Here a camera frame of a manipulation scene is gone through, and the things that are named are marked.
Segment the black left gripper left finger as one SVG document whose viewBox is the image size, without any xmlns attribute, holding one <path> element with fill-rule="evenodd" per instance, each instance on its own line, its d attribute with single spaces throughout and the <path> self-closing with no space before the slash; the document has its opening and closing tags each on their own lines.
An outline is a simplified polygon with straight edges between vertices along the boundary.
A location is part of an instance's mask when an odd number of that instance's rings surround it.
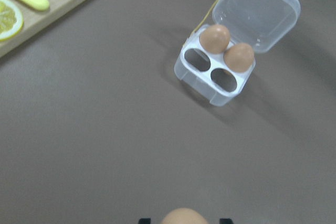
<svg viewBox="0 0 336 224">
<path fill-rule="evenodd" d="M 151 224 L 151 218 L 141 218 L 139 219 L 138 224 Z"/>
</svg>

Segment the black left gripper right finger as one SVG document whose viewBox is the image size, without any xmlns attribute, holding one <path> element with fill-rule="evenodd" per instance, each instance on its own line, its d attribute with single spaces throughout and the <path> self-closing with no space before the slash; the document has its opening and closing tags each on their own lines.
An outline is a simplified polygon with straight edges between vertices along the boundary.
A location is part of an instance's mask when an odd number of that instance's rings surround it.
<svg viewBox="0 0 336 224">
<path fill-rule="evenodd" d="M 230 218 L 220 218 L 219 224 L 233 224 L 233 221 Z"/>
</svg>

